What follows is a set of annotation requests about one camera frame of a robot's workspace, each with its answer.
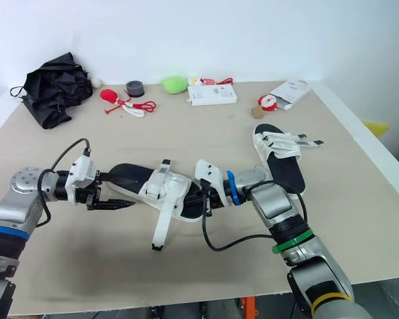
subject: white box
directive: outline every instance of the white box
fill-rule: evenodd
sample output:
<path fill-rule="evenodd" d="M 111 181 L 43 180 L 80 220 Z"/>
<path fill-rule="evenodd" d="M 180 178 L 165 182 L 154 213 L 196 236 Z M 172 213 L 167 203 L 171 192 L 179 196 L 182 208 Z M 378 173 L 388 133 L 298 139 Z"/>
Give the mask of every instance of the white box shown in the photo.
<path fill-rule="evenodd" d="M 278 108 L 288 111 L 310 90 L 311 87 L 309 85 L 300 81 L 290 80 L 270 91 L 270 94 L 277 98 Z"/>
<path fill-rule="evenodd" d="M 193 85 L 188 87 L 188 92 L 193 106 L 237 102 L 237 95 L 231 84 Z"/>

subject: green toy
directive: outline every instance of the green toy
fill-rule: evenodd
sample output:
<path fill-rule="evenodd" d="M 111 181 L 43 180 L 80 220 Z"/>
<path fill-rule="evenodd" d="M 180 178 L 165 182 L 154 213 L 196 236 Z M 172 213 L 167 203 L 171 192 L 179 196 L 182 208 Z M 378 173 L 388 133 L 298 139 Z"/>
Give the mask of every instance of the green toy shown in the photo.
<path fill-rule="evenodd" d="M 170 76 L 163 79 L 163 81 L 161 81 L 161 84 L 168 94 L 181 93 L 188 87 L 187 80 L 178 75 Z"/>

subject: beige table surface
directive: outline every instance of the beige table surface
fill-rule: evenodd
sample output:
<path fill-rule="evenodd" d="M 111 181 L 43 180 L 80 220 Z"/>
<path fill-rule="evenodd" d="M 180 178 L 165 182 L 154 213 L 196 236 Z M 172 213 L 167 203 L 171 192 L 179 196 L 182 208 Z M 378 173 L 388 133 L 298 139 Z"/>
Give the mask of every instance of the beige table surface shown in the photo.
<path fill-rule="evenodd" d="M 251 116 L 257 97 L 276 82 L 236 84 L 237 104 L 190 106 L 187 92 L 170 96 L 160 85 L 137 100 L 155 100 L 156 112 L 135 118 L 110 105 L 99 91 L 68 110 L 70 122 L 43 130 L 24 106 L 0 129 L 0 198 L 20 167 L 49 167 L 78 138 L 88 138 L 101 171 L 118 163 L 157 167 L 193 176 L 199 159 L 240 172 L 261 165 L 252 143 L 260 123 L 321 139 L 304 149 L 309 225 L 353 283 L 399 277 L 399 196 L 315 93 L 292 110 Z M 123 86 L 113 86 L 119 94 Z M 68 169 L 80 155 L 60 164 Z M 105 195 L 125 198 L 103 186 Z M 51 203 L 52 221 L 37 229 L 20 258 L 11 314 L 46 314 L 139 307 L 286 292 L 287 267 L 271 252 L 272 240 L 254 239 L 215 253 L 200 223 L 172 221 L 163 251 L 151 250 L 158 211 L 143 203 L 119 211 L 87 211 Z M 267 233 L 253 206 L 220 209 L 207 223 L 216 245 Z"/>

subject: yellow object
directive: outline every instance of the yellow object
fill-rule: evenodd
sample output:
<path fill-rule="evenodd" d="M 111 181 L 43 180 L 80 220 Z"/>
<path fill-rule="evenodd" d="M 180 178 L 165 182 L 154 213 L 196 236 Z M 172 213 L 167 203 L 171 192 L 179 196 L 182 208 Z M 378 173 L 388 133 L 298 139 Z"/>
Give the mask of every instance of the yellow object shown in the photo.
<path fill-rule="evenodd" d="M 390 128 L 390 125 L 388 124 L 381 124 L 381 123 L 373 123 L 373 122 L 367 122 L 363 121 L 365 126 L 369 128 L 369 130 L 377 137 L 379 138 L 381 135 L 386 133 L 388 129 Z"/>
<path fill-rule="evenodd" d="M 323 301 L 325 301 L 326 299 L 329 299 L 329 298 L 343 298 L 343 299 L 353 302 L 351 297 L 347 296 L 346 294 L 341 294 L 339 292 L 330 292 L 329 294 L 323 294 L 322 296 L 320 296 L 313 302 L 312 308 L 311 308 L 312 316 L 315 314 L 315 310 L 316 310 L 317 306 L 319 306 L 319 304 L 321 304 Z"/>

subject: white string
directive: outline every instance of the white string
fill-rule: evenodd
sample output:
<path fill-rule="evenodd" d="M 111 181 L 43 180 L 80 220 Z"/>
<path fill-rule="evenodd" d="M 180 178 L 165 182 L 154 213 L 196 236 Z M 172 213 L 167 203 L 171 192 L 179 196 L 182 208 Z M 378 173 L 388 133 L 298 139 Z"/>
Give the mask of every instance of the white string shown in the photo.
<path fill-rule="evenodd" d="M 122 109 L 133 116 L 143 118 L 145 116 L 145 111 L 133 108 L 132 105 L 132 103 L 126 102 L 126 105 L 123 105 Z"/>

